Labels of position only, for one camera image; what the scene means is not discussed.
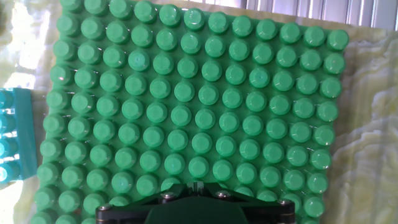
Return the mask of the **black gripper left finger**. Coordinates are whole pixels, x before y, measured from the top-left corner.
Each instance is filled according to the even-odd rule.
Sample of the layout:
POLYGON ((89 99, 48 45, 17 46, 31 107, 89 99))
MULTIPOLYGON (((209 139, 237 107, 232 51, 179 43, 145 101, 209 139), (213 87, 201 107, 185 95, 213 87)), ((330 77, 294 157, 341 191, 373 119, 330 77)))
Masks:
POLYGON ((167 190, 130 203, 129 205, 116 206, 109 203, 101 205, 95 212, 96 224, 122 223, 127 220, 145 221, 152 209, 193 196, 194 190, 194 182, 173 184, 167 190))

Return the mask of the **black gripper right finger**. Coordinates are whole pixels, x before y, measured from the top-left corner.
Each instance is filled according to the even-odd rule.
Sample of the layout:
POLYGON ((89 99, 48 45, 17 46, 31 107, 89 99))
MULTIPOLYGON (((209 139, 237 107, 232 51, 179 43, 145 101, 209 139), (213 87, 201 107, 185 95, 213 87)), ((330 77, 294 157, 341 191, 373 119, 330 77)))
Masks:
POLYGON ((195 214, 205 223, 294 223, 295 204, 290 200, 265 202, 222 188, 217 183, 195 183, 195 214))

